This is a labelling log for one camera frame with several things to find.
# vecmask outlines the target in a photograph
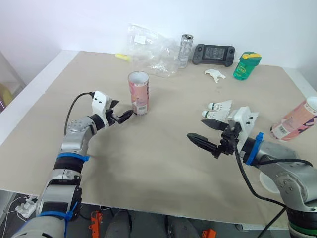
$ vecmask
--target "orange clip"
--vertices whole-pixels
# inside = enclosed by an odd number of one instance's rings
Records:
[[[92,230],[92,238],[100,238],[100,224],[103,220],[103,214],[99,211],[91,213],[91,225],[89,229]]]
[[[215,238],[216,232],[212,229],[209,229],[207,231],[203,231],[202,238]]]

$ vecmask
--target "pink drink can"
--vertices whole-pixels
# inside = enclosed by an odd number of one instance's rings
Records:
[[[149,110],[149,75],[143,71],[132,72],[128,76],[132,109],[136,115]]]
[[[317,97],[309,97],[293,111],[282,118],[280,123],[274,124],[271,135],[280,140],[288,141],[317,122]]]

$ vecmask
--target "black cable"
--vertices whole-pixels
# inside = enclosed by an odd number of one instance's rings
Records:
[[[275,201],[275,200],[270,199],[270,198],[262,197],[262,196],[258,195],[254,191],[254,189],[252,188],[252,185],[251,185],[251,183],[250,183],[250,181],[248,179],[248,176],[247,176],[246,172],[244,171],[244,168],[243,168],[243,165],[242,165],[242,162],[241,162],[241,159],[240,159],[239,151],[238,151],[238,148],[237,148],[237,143],[235,142],[234,136],[230,136],[230,141],[231,141],[231,143],[233,143],[234,154],[235,154],[235,157],[236,157],[240,172],[242,174],[242,177],[244,178],[244,181],[246,182],[246,184],[247,184],[249,190],[251,191],[251,193],[255,197],[257,197],[257,198],[259,198],[261,200],[272,202],[272,203],[275,203],[275,204],[280,205],[280,206],[283,207],[283,209],[265,226],[265,228],[258,235],[258,238],[260,238],[268,230],[268,228],[283,214],[283,212],[285,212],[286,206],[283,203],[279,202],[279,201]]]
[[[311,162],[301,159],[280,159],[280,160],[268,160],[268,161],[262,161],[259,162],[257,165],[268,165],[268,164],[274,164],[274,163],[282,163],[282,162],[299,162],[304,163],[309,166],[313,166]]]
[[[242,174],[242,177],[243,177],[244,181],[246,182],[246,184],[247,184],[249,190],[251,191],[251,193],[252,193],[255,197],[257,197],[258,199],[261,199],[261,200],[264,200],[264,201],[267,201],[267,202],[272,202],[272,203],[275,203],[275,204],[280,205],[280,206],[282,206],[282,207],[286,207],[283,203],[281,203],[281,202],[279,202],[279,201],[275,201],[275,200],[270,199],[270,198],[262,197],[262,196],[258,195],[258,194],[254,191],[254,189],[253,189],[253,187],[252,187],[252,185],[251,185],[251,183],[250,183],[250,181],[249,181],[249,179],[248,179],[248,176],[247,176],[246,172],[244,171],[242,162],[241,162],[241,160],[240,160],[240,155],[239,155],[239,151],[238,151],[238,148],[237,148],[237,144],[236,144],[236,142],[235,142],[235,139],[232,138],[232,137],[230,137],[230,141],[231,141],[231,143],[233,143],[235,157],[236,157],[236,160],[237,160],[237,163],[238,163],[240,172],[241,172],[241,174]]]
[[[261,233],[258,235],[257,238],[260,238],[264,235],[264,233],[269,229],[269,227],[285,212],[286,207],[283,207],[283,209],[264,227],[264,229],[261,231]]]
[[[89,92],[89,93],[81,93],[81,94],[79,94],[79,95],[74,99],[74,101],[73,101],[72,104],[70,105],[70,108],[69,108],[68,113],[67,113],[67,117],[66,117],[66,121],[65,121],[65,125],[64,125],[64,135],[66,135],[66,133],[67,133],[67,124],[68,124],[68,119],[69,119],[71,110],[73,109],[73,107],[74,107],[74,105],[75,105],[75,102],[76,102],[81,96],[84,96],[84,95],[90,95],[90,96],[94,97],[94,93],[93,93],[93,92]]]
[[[85,220],[91,220],[91,218],[85,217],[83,214],[79,213],[79,216],[81,216],[82,218],[84,218]]]

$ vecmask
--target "beige tabletop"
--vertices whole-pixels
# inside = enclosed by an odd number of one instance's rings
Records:
[[[226,76],[218,84],[205,70]],[[235,66],[192,65],[169,79],[150,76],[150,110],[121,125],[100,131],[90,141],[82,171],[83,202],[104,206],[231,223],[266,224],[280,207],[249,192],[233,156],[217,160],[186,137],[198,133],[214,143],[219,131],[203,123],[208,103],[233,100],[233,108],[260,112],[251,136],[269,128],[304,100],[280,67],[256,67],[250,78],[232,77]],[[100,90],[131,108],[127,75],[133,69],[114,55],[80,52],[31,108],[0,147],[0,188],[40,194],[53,169],[68,108],[79,93]],[[91,115],[91,99],[76,103],[71,119]],[[285,145],[317,165],[317,127]],[[255,190],[273,199],[260,184],[259,171],[245,166]],[[286,227],[286,217],[276,223]]]

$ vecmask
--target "silver can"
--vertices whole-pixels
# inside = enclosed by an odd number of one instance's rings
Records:
[[[194,36],[189,34],[182,35],[180,40],[178,59],[180,61],[180,68],[186,68],[190,50],[192,49],[192,44],[194,41]]]

